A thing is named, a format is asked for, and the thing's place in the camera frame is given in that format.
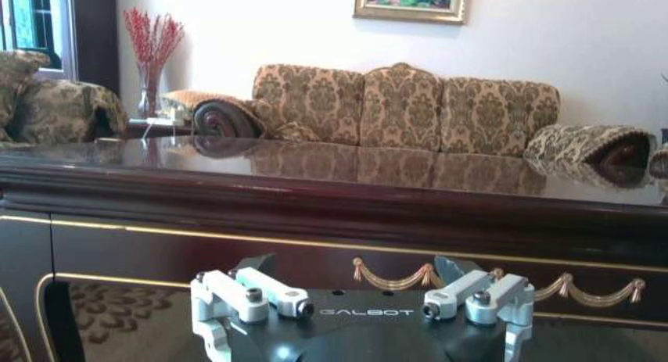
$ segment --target picture frame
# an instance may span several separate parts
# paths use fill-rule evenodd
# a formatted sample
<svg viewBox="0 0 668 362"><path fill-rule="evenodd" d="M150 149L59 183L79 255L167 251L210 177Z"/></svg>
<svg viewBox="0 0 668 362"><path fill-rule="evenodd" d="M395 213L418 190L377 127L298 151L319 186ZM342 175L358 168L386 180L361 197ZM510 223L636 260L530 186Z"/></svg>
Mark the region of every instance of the picture frame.
<svg viewBox="0 0 668 362"><path fill-rule="evenodd" d="M355 0L355 18L464 24L466 0Z"/></svg>

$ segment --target window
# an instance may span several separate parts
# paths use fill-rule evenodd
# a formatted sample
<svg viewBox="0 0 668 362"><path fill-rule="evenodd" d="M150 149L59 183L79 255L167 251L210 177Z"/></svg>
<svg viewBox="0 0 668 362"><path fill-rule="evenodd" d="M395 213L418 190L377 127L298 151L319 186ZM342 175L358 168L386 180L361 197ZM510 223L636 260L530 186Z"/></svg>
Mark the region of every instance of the window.
<svg viewBox="0 0 668 362"><path fill-rule="evenodd" d="M48 55L51 65L40 74L73 78L69 0L0 0L1 50L15 48Z"/></svg>

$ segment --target screw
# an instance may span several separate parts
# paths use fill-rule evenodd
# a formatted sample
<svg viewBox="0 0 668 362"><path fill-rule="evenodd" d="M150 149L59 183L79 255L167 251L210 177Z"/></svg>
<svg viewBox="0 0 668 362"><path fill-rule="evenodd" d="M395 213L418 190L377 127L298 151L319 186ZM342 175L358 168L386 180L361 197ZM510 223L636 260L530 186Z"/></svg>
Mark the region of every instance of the screw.
<svg viewBox="0 0 668 362"><path fill-rule="evenodd" d="M248 299L250 303L262 302L262 289L250 288L248 290L246 290L246 298Z"/></svg>
<svg viewBox="0 0 668 362"><path fill-rule="evenodd" d="M425 317L428 319L436 319L438 317L438 314L441 313L441 310L438 309L437 305L434 305L433 303L428 303L422 307L422 313L425 314Z"/></svg>
<svg viewBox="0 0 668 362"><path fill-rule="evenodd" d="M489 303L492 302L492 295L489 294L489 292L481 290L473 295L473 300L480 305L489 305Z"/></svg>
<svg viewBox="0 0 668 362"><path fill-rule="evenodd" d="M311 317L314 312L315 312L315 307L313 306L313 303L310 303L309 301L302 301L298 304L298 306L297 306L297 317L298 318Z"/></svg>

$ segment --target vase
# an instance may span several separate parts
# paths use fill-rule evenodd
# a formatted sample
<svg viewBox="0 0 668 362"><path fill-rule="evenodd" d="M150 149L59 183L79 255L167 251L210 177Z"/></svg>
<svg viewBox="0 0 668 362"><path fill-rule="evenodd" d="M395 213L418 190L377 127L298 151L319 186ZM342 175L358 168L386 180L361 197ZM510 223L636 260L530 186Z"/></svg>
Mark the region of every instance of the vase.
<svg viewBox="0 0 668 362"><path fill-rule="evenodd" d="M156 118L160 111L160 101L158 99L158 90L160 89L160 78L163 66L156 63L138 63L140 100L138 106L139 118Z"/></svg>

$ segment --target table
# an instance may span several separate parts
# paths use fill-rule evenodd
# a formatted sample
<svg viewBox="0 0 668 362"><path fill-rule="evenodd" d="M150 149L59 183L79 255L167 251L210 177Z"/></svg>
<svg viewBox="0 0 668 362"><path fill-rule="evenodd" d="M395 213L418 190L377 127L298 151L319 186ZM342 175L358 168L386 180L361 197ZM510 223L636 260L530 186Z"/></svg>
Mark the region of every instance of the table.
<svg viewBox="0 0 668 362"><path fill-rule="evenodd" d="M632 168L322 143L19 149L0 157L0 287L33 360L48 360L36 292L53 274L183 284L265 253L315 289L419 288L436 254L473 260L530 278L540 319L665 330L663 188Z"/></svg>

